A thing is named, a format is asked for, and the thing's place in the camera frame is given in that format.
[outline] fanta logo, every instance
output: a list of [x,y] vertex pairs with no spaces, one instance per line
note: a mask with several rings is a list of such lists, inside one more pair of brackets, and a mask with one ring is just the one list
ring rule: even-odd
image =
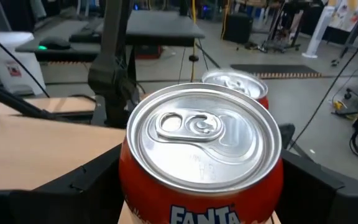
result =
[[209,208],[206,213],[193,213],[186,208],[171,206],[170,224],[241,224],[236,212],[229,206]]

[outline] pull tab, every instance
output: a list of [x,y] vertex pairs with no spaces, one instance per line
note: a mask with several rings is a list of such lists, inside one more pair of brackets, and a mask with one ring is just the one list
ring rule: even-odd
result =
[[155,127],[161,136],[184,141],[212,141],[223,131],[222,121],[216,115],[184,109],[159,115]]
[[225,80],[224,86],[232,90],[240,91],[246,95],[249,94],[248,89],[244,86],[244,83],[241,80],[232,80],[232,79]]

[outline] black table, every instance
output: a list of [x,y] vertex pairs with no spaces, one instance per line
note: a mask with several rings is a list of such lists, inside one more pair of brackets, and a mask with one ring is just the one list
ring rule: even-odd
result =
[[[41,33],[18,48],[17,52],[33,52],[38,61],[48,62],[92,62],[100,51],[101,20],[93,22],[65,21],[50,30]],[[84,41],[77,42],[78,34]],[[60,37],[66,40],[72,37],[76,41],[71,43],[68,50],[40,50],[39,42],[48,37]],[[186,16],[179,16],[178,12],[161,11],[132,11],[127,26],[127,45],[170,45],[192,47],[194,39],[204,38],[203,32]]]

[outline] orange can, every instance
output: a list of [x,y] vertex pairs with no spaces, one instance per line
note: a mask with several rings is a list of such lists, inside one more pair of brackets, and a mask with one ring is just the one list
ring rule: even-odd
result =
[[214,69],[204,73],[203,83],[215,84],[237,90],[269,109],[266,83],[255,75],[234,69]]
[[283,185],[277,123],[238,91],[204,83],[159,90],[127,124],[119,175],[134,223],[257,224]]

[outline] floor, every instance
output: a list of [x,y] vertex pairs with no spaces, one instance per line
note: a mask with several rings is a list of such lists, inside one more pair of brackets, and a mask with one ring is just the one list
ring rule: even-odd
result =
[[[302,44],[299,52],[289,50],[285,54],[263,54],[246,49],[236,51],[236,44],[220,40],[220,24],[199,21],[198,25],[206,34],[206,38],[201,41],[204,50],[223,68],[235,63],[305,64],[323,74],[323,78],[319,79],[266,80],[269,87],[270,112],[279,124],[293,123],[296,126],[295,136],[305,126],[345,62],[343,60],[340,66],[332,68],[330,61],[337,57],[340,48],[324,42],[317,52],[319,58],[302,57],[301,53],[306,50],[309,42],[309,37],[303,36],[298,39]],[[265,36],[253,35],[251,39],[261,42]],[[138,81],[149,93],[166,86],[188,82],[191,63],[187,58],[191,53],[191,48],[168,47],[158,60],[138,60]],[[199,50],[196,54],[200,57],[200,61],[195,66],[196,78],[199,79],[206,71],[206,65]],[[210,61],[207,61],[207,64],[209,69],[214,67]],[[353,133],[352,123],[331,114],[330,100],[345,82],[348,82],[349,86],[358,86],[358,72],[355,77],[349,78],[357,68],[358,55],[342,74],[344,78],[340,78],[335,83],[314,120],[298,140],[298,145],[315,162],[356,179],[358,179],[358,157],[351,153],[348,146],[349,138]],[[93,95],[86,84],[87,69],[82,64],[42,66],[42,71],[45,82],[48,83],[47,91],[51,96],[68,96],[77,93]],[[342,96],[343,90],[335,99],[341,99]]]

